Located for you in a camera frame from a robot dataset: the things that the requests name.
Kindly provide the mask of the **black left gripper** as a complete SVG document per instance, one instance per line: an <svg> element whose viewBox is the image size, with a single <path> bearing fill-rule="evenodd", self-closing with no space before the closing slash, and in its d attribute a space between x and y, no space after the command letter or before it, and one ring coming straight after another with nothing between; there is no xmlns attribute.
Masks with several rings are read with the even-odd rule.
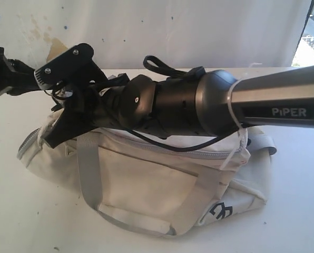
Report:
<svg viewBox="0 0 314 253"><path fill-rule="evenodd" d="M0 96L18 96L38 91L34 69L20 60L8 59L4 48L0 47Z"/></svg>

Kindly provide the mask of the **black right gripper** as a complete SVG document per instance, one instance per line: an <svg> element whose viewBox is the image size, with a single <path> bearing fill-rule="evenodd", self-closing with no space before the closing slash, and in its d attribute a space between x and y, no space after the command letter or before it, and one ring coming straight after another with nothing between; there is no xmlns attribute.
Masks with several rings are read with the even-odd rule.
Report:
<svg viewBox="0 0 314 253"><path fill-rule="evenodd" d="M120 129L116 115L119 109L119 95L125 86L125 79L109 79L102 82L90 82L87 87L74 91L64 104L64 110L50 115L42 135L44 142L51 148L78 137L96 128Z"/></svg>

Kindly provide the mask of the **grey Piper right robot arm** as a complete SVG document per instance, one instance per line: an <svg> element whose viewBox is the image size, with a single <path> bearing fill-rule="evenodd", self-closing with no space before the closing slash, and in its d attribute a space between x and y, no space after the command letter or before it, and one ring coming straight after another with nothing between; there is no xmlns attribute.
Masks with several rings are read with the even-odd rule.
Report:
<svg viewBox="0 0 314 253"><path fill-rule="evenodd" d="M77 90L45 135L52 148L97 128L148 135L212 137L259 125L314 128L314 66L235 79L216 70L199 79L145 75L91 83Z"/></svg>

